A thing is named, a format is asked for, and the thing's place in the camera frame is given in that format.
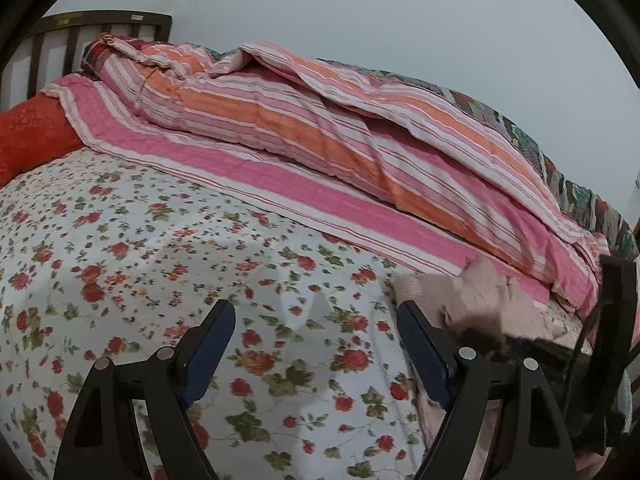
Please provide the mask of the pink knitted sweater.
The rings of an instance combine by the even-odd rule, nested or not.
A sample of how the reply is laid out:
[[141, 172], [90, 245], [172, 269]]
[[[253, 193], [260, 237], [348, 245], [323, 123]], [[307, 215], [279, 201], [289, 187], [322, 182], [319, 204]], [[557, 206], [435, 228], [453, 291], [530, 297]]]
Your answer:
[[[413, 300], [436, 328], [452, 330], [462, 336], [464, 330], [477, 330], [489, 338], [488, 344], [506, 343], [506, 336], [542, 339], [560, 347], [559, 365], [562, 390], [563, 364], [577, 344], [579, 320], [571, 320], [560, 307], [547, 310], [537, 307], [534, 300], [521, 289], [515, 278], [500, 274], [484, 257], [475, 259], [459, 276], [435, 274], [406, 274], [392, 279], [398, 306]], [[550, 379], [551, 372], [544, 372]], [[613, 422], [622, 416], [623, 432], [628, 431], [631, 418], [630, 379], [626, 372], [621, 379], [612, 405]], [[592, 479], [604, 466], [610, 452], [604, 455], [586, 451], [585, 444], [576, 452], [578, 478]]]

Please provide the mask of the multicolour patchwork blanket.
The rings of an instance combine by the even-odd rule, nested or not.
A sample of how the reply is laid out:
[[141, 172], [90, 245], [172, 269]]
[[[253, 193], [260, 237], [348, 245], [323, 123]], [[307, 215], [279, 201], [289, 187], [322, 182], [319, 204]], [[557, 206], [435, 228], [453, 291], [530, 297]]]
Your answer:
[[627, 260], [639, 257], [634, 230], [631, 229], [624, 217], [590, 188], [567, 179], [552, 162], [552, 159], [544, 154], [538, 143], [498, 110], [494, 110], [462, 92], [431, 84], [418, 78], [386, 72], [386, 70], [371, 70], [357, 65], [353, 69], [378, 82], [403, 82], [409, 86], [435, 93], [462, 110], [463, 113], [496, 130], [524, 156], [529, 165], [546, 182], [563, 214], [591, 234], [603, 235], [612, 256]]

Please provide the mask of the floral white bed sheet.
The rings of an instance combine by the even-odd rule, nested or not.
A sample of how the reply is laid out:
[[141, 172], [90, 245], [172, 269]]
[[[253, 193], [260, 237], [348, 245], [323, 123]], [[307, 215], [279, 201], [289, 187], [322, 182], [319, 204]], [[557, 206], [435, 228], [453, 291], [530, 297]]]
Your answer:
[[1, 431], [49, 479], [91, 364], [236, 325], [194, 434], [225, 479], [409, 479], [425, 450], [396, 264], [84, 148], [1, 192]]

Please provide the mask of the pink orange striped quilt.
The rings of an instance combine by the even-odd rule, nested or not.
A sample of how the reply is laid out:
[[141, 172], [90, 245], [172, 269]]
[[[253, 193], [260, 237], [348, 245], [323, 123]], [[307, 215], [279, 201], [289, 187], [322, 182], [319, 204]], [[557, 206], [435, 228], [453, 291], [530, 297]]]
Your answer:
[[447, 231], [597, 302], [601, 235], [564, 214], [500, 132], [412, 82], [275, 44], [217, 54], [102, 35], [44, 88], [90, 148], [207, 183], [423, 266]]

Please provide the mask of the red pillow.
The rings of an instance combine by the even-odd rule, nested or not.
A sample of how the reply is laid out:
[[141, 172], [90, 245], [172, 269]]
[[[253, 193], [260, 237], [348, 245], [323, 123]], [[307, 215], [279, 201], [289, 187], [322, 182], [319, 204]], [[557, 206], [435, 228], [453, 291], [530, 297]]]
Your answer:
[[20, 174], [84, 146], [60, 101], [40, 92], [0, 119], [2, 188]]

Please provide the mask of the dark wooden headboard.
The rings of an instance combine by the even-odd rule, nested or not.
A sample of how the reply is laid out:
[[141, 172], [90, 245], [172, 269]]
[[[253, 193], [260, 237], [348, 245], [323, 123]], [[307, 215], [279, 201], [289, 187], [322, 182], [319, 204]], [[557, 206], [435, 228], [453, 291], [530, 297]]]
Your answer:
[[143, 40], [169, 39], [168, 14], [126, 10], [85, 10], [40, 18], [1, 63], [1, 109], [5, 112], [58, 77], [80, 70], [85, 47], [104, 32]]

